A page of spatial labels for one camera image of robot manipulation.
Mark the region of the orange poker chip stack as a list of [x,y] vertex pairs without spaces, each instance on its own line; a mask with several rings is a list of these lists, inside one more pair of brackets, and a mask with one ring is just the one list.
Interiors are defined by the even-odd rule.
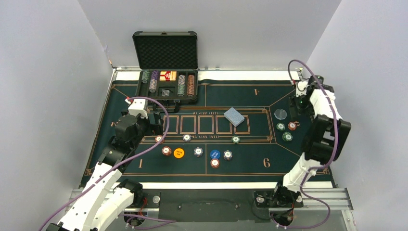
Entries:
[[155,142],[156,142],[156,143],[159,143],[159,144],[164,143],[164,138],[163,138],[163,136],[162,136],[162,135],[157,135],[157,136],[155,137]]

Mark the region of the yellow big blind button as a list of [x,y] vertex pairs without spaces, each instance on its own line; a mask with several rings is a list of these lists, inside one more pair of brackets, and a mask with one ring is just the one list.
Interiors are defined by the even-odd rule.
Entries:
[[176,148],[173,155],[175,158],[180,159],[185,155],[185,151],[182,148]]

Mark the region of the blue playing card deck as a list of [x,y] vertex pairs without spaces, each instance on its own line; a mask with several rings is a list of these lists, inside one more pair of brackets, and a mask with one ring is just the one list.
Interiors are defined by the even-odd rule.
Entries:
[[234,126],[237,127],[244,120],[245,117],[240,114],[235,108],[231,107],[224,113],[224,117]]

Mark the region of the green poker chip stack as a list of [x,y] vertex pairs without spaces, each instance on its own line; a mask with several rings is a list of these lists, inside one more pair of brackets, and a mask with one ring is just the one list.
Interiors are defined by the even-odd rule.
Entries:
[[238,144],[239,142],[240,142],[240,137],[239,136],[233,136],[232,138],[231,138],[231,141],[233,142],[233,143],[235,143],[235,144]]

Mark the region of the blue small blind button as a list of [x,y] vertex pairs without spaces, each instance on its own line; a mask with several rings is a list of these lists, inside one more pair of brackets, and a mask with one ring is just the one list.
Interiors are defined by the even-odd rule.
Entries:
[[219,150],[212,150],[210,152],[211,159],[219,159],[221,157],[221,152]]

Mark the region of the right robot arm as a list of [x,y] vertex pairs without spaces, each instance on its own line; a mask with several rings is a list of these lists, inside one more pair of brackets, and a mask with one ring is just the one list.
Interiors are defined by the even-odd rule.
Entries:
[[351,130],[351,123],[338,113],[334,88],[324,84],[324,77],[311,76],[296,82],[295,87],[295,95],[289,98],[291,117],[305,114],[312,116],[313,122],[301,142],[301,157],[272,193],[279,207],[294,205],[301,187],[317,170],[338,159]]

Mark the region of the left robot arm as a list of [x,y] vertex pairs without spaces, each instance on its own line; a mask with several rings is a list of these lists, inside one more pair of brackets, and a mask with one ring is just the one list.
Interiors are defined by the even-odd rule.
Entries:
[[163,127],[159,113],[142,115],[126,114],[120,117],[115,134],[94,168],[93,174],[81,194],[69,201],[71,208],[57,222],[47,226],[48,231],[103,231],[129,205],[137,207],[143,202],[142,185],[124,180],[118,192],[107,202],[105,198],[112,186],[123,175],[130,162],[158,146],[135,153],[146,136],[164,137],[168,128]]

